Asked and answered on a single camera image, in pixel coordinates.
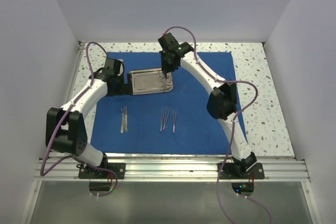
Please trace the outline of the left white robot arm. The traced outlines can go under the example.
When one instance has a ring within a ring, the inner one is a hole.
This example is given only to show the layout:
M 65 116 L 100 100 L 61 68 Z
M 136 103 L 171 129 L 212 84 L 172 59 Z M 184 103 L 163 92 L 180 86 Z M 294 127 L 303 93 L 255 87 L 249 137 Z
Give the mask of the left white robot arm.
M 60 108 L 50 108 L 46 117 L 46 154 L 51 150 L 67 153 L 91 165 L 97 178 L 104 178 L 109 165 L 103 161 L 103 152 L 88 143 L 85 118 L 103 97 L 131 94 L 124 82 L 124 63 L 108 58 L 103 67 L 92 72 L 85 86 Z

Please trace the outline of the steel forceps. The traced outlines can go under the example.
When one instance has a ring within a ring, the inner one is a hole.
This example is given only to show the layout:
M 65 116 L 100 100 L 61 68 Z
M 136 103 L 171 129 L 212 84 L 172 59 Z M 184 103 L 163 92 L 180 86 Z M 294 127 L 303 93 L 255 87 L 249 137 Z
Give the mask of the steel forceps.
M 159 73 L 159 80 L 162 83 L 170 83 L 171 82 L 171 76 L 169 76 L 168 74 L 163 74 L 162 72 Z

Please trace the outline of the blue surgical cloth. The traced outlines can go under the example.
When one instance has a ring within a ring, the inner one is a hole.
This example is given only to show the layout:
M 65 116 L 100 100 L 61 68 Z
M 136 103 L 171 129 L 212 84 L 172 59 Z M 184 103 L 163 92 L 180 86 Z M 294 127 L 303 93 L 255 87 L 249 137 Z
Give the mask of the blue surgical cloth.
M 104 97 L 97 103 L 91 145 L 105 153 L 224 154 L 228 139 L 207 111 L 208 98 L 204 87 L 183 68 L 173 72 L 170 92 Z M 121 133 L 125 106 L 128 131 Z M 163 107 L 171 110 L 160 132 Z M 174 134 L 173 110 L 177 111 Z

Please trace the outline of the steel tweezers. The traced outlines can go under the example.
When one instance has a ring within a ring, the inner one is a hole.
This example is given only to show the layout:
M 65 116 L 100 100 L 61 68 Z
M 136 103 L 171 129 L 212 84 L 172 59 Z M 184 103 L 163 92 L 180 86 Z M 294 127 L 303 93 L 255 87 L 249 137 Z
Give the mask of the steel tweezers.
M 172 113 L 173 134 L 175 133 L 175 127 L 176 127 L 176 114 L 177 114 L 177 111 L 176 111 L 176 110 L 173 110 L 173 113 Z
M 165 120 L 165 107 L 161 109 L 160 132 L 163 131 L 164 120 Z
M 164 125 L 163 125 L 163 131 L 165 130 L 166 123 L 169 118 L 170 110 L 171 110 L 170 107 L 165 108 L 165 120 L 164 120 Z

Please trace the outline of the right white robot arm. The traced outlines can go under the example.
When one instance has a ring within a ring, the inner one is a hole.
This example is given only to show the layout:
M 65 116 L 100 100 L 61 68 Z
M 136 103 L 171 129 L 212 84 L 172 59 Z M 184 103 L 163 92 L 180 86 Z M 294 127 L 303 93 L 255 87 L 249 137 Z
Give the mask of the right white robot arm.
M 161 68 L 164 74 L 179 67 L 188 71 L 209 94 L 207 111 L 222 126 L 230 143 L 234 172 L 240 178 L 246 178 L 257 163 L 239 124 L 237 81 L 228 81 L 212 70 L 196 52 L 196 47 L 184 42 L 180 44 L 171 33 L 158 39 L 162 48 Z

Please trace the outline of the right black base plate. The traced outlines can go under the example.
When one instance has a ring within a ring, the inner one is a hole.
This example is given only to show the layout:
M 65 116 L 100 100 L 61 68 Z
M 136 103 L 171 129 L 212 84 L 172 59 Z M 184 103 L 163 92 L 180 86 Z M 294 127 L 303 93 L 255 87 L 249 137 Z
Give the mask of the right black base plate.
M 232 162 L 217 163 L 217 171 L 220 179 L 265 179 L 262 163 L 255 158 L 238 161 L 232 158 Z

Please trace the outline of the steel surgical scissors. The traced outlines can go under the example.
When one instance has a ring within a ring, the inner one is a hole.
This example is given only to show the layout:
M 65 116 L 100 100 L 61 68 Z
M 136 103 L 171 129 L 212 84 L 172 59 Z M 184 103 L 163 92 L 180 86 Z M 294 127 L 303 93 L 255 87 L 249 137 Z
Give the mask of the steel surgical scissors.
M 162 83 L 162 86 L 160 88 L 161 91 L 168 92 L 172 88 L 172 80 L 170 83 Z

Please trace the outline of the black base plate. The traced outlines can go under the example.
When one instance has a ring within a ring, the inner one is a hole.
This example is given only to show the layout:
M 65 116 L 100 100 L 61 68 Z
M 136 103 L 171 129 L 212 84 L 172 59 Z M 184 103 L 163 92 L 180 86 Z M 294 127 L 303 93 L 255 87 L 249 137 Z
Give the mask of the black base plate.
M 217 171 L 220 179 L 265 179 L 262 163 L 255 158 L 238 161 L 232 158 L 232 162 L 217 163 Z
M 107 163 L 104 168 L 91 168 L 88 165 L 77 164 L 79 169 L 78 178 L 80 179 L 107 179 L 117 178 L 124 179 L 126 164 L 125 163 Z

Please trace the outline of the steel scalpel handle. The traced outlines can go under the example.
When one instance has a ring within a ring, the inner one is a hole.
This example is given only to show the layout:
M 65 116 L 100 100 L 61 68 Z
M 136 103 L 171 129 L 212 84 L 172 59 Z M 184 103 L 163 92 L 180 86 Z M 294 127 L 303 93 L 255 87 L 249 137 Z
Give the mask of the steel scalpel handle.
M 120 132 L 123 133 L 124 132 L 124 122 L 125 122 L 125 111 L 124 111 L 124 108 L 121 109 L 121 113 L 122 113 L 122 122 L 121 122 L 121 130 Z
M 123 108 L 123 128 L 124 131 L 128 131 L 128 113 L 127 113 L 127 106 Z

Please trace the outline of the aluminium front rail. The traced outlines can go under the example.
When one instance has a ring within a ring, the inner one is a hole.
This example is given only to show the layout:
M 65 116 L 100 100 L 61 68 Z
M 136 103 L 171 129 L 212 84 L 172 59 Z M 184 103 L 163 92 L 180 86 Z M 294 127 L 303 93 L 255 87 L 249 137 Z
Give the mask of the aluminium front rail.
M 217 156 L 110 156 L 108 164 L 126 182 L 214 182 L 217 176 L 229 182 L 308 182 L 304 161 L 293 158 L 261 158 L 246 175 L 231 173 L 231 161 L 220 169 Z

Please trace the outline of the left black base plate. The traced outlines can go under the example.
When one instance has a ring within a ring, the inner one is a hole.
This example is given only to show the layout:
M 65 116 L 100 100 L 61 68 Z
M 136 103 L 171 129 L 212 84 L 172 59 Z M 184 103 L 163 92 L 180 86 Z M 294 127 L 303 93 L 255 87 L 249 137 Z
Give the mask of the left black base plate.
M 88 165 L 77 164 L 79 169 L 78 178 L 80 179 L 107 179 L 117 178 L 124 179 L 126 164 L 125 163 L 107 163 L 104 168 L 91 168 Z

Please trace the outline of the steel instrument tray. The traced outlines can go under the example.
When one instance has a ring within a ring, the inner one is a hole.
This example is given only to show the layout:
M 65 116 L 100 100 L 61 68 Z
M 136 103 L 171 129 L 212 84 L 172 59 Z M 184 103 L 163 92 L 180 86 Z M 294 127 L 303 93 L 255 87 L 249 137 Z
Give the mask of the steel instrument tray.
M 132 82 L 133 82 L 133 95 L 142 94 L 154 94 L 164 93 L 160 88 L 162 82 L 159 80 L 159 73 L 162 72 L 161 68 L 139 69 L 132 70 Z M 172 78 L 172 88 L 168 92 L 173 90 L 173 77 L 171 73 L 167 73 Z

